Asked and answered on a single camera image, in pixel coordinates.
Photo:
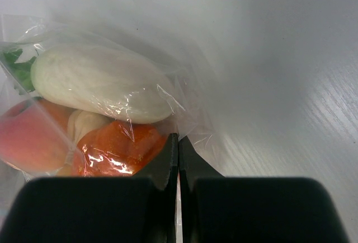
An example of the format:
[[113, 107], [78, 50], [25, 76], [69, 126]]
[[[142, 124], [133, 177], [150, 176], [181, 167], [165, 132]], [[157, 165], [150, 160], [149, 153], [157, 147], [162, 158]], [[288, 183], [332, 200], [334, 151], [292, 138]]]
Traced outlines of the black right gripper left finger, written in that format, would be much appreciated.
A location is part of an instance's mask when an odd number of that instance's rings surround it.
[[130, 177], [44, 177], [19, 192], [2, 242], [175, 242], [178, 139]]

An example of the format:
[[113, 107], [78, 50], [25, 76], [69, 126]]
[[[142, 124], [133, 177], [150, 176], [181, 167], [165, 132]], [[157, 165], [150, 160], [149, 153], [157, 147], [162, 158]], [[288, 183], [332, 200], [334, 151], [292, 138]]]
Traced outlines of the clear zip top bag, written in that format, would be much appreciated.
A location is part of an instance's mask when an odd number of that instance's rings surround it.
[[212, 160], [201, 94], [186, 64], [42, 18], [1, 16], [1, 218], [35, 178], [133, 176], [171, 133]]

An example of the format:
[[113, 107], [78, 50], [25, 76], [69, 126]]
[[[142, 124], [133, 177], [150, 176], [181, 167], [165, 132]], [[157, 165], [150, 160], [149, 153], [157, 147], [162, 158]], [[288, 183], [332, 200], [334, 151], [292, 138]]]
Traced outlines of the beige fake garlic bulb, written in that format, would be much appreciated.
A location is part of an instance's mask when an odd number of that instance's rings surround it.
[[102, 128], [111, 122], [112, 119], [104, 115], [75, 110], [69, 117], [67, 132], [74, 144], [77, 144], [90, 131]]

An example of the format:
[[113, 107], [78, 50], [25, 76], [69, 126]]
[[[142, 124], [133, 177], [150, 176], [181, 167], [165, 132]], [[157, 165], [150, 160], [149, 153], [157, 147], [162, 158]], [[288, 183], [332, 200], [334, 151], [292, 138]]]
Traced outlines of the green fake leaf piece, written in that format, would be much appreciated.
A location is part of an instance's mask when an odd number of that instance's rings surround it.
[[20, 89], [15, 85], [14, 89], [17, 90], [20, 95], [24, 95], [25, 93], [35, 91], [31, 80], [31, 67], [37, 57], [32, 56], [29, 59], [19, 61], [21, 55], [23, 55], [23, 49], [21, 48], [12, 49], [2, 53], [5, 60], [5, 66], [22, 87], [22, 89]]

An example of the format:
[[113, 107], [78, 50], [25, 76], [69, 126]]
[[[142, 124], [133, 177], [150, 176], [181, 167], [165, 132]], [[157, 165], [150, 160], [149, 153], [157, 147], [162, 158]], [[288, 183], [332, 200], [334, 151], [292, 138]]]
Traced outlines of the white fake daikon radish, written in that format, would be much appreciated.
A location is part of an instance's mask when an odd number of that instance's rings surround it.
[[149, 60], [99, 45], [60, 44], [31, 67], [35, 90], [63, 106], [136, 124], [172, 115], [173, 86]]

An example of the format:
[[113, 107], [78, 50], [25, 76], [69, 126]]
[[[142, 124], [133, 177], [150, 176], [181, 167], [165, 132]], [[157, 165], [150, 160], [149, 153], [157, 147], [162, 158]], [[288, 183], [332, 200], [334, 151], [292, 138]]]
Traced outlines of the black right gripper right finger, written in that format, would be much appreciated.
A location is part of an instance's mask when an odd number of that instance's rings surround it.
[[307, 177], [225, 177], [178, 145], [184, 242], [348, 242], [333, 201]]

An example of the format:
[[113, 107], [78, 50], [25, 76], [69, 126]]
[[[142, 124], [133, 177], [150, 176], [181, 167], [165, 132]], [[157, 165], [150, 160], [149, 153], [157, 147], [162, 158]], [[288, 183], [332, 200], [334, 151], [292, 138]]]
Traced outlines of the red-orange fake pepper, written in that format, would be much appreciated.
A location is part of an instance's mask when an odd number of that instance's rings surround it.
[[75, 176], [132, 176], [163, 149], [168, 136], [151, 124], [113, 121], [92, 130], [77, 143]]

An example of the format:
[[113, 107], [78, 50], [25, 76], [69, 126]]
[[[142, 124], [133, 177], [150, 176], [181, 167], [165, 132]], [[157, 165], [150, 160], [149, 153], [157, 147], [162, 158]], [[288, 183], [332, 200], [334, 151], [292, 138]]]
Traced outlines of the pink fake peach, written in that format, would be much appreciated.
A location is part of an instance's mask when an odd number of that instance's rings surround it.
[[36, 97], [1, 116], [1, 160], [26, 172], [49, 172], [65, 164], [68, 120], [74, 109]]

